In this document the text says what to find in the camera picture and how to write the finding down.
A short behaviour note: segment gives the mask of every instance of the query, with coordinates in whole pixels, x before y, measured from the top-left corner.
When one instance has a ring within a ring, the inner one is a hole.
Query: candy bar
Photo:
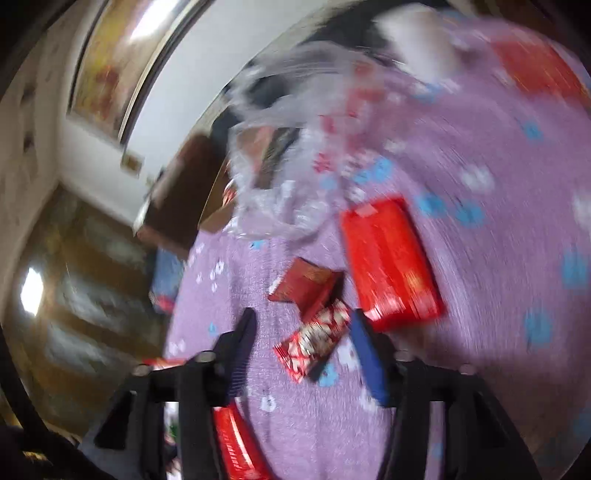
[[[321,310],[288,339],[273,347],[279,361],[296,381],[328,355],[349,325],[349,308],[340,300]]]
[[[213,409],[213,422],[229,480],[271,480],[264,457],[236,402]]]

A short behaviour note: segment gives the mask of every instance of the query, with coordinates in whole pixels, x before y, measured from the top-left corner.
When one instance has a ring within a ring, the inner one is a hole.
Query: purple rug
[[[373,153],[353,174],[354,193],[408,200],[447,304],[441,321],[395,340],[432,364],[474,365],[543,478],[555,480],[591,436],[591,122],[583,108],[526,99],[502,81],[489,40],[516,27],[448,26],[467,68],[438,86],[388,73],[390,95],[372,115],[365,141]],[[200,233],[168,337],[167,356],[188,358],[231,330],[244,307],[256,310],[240,405],[283,480],[375,478],[394,415],[369,397],[348,338],[318,384],[295,384],[272,351],[299,323],[294,305],[266,299],[293,258],[347,269],[336,218],[345,203],[336,189],[331,195],[335,215],[306,241]],[[348,275],[344,300],[357,306]],[[441,405],[432,409],[426,478],[436,480],[444,432]]]

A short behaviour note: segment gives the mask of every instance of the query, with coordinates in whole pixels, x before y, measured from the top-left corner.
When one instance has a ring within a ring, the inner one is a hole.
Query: plastic bag
[[[324,182],[340,175],[364,104],[383,93],[380,72],[361,53],[317,42],[237,77],[230,104],[245,120],[230,133],[237,205],[226,231],[252,240],[298,239],[320,228],[330,213]],[[281,75],[289,93],[258,109],[247,92],[272,75]]]

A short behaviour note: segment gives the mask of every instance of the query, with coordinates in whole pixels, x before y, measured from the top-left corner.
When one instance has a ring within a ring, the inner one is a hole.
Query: cardboard box
[[[224,160],[220,170],[217,172],[212,189],[207,196],[205,207],[199,219],[199,230],[204,230],[208,233],[217,233],[222,230],[228,222],[232,219],[234,207],[236,206],[236,199],[232,199],[226,205],[222,206],[223,192],[226,185],[230,182],[230,178],[226,172],[228,166],[228,159]]]

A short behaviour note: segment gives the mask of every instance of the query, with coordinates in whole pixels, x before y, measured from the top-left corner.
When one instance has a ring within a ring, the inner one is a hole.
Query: wooden furniture
[[[136,226],[137,237],[186,260],[222,162],[223,155],[209,137],[191,136],[152,189]]]

